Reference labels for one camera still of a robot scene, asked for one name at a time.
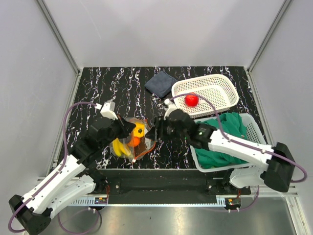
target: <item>banana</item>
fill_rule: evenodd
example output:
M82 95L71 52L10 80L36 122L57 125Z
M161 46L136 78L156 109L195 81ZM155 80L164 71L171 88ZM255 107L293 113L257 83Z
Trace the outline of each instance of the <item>banana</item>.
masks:
M131 155L131 151L129 149L129 147L126 144L121 143L121 141L119 141L119 139L117 139L118 141L118 146L119 149L122 151L122 153L124 153L127 157Z
M121 151L121 149L120 149L119 143L120 143L120 141L118 140L118 138L116 138L115 140L113 140L113 150L114 150L114 153L115 153L118 157L122 156L122 151Z

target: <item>white plastic basket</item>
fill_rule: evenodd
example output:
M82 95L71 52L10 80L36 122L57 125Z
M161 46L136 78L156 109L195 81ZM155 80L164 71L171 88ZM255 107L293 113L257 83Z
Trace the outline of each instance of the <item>white plastic basket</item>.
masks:
M239 114L243 120L243 125L246 127L246 137L249 141L254 142L254 143L261 143L261 144L267 144L262 133L261 130L258 126L258 124L255 122L253 116L251 116L250 114ZM206 121L209 119L216 119L216 117L208 117L208 118L201 118L201 119L197 119L195 120L195 122L198 121ZM198 158L195 152L194 147L190 146L190 150L191 150L191 154L192 154L192 158L195 161L196 164L196 168L201 171L201 172L214 172L214 171L221 171L221 170L227 170L227 169L231 169L231 168L241 168L241 167L247 167L247 166L251 166L253 164L250 163L245 163L245 164L230 164L227 166L223 166L223 167L216 167L216 168L209 168L209 169L204 169L202 168L202 166L199 164L198 162Z
M183 93L194 92L207 98L218 112L228 110L238 103L239 97L236 88L228 79L221 74L213 74L202 77L191 78L179 81L172 86L172 96ZM214 114L211 106L204 100L199 100L196 107L189 107L185 104L185 97L174 99L176 106L188 113L192 118L199 118Z

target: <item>gray towel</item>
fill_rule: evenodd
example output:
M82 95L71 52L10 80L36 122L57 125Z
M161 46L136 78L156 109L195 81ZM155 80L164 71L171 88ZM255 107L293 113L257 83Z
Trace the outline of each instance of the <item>gray towel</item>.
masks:
M146 82L145 88L156 94L158 97L163 98L171 91L172 86L176 82L177 80L175 78L171 77L166 72L161 71Z

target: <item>red ball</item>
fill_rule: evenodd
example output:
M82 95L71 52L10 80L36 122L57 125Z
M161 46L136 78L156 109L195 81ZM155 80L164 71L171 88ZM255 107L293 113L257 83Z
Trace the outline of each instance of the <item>red ball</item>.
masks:
M199 98L195 95L188 94L185 96L185 103L188 106L195 107L199 103Z

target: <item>green towel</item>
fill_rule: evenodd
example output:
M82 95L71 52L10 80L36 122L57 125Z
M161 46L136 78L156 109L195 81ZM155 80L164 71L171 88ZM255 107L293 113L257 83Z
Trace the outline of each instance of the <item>green towel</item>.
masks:
M224 132L236 137L240 137L246 140L246 127L243 125L243 121L238 113L225 113L220 115ZM219 129L219 123L216 119L210 119L202 123L210 124ZM204 149L195 148L199 164L203 168L222 167L229 164L243 164L243 161L239 158L232 157L225 153L207 151Z

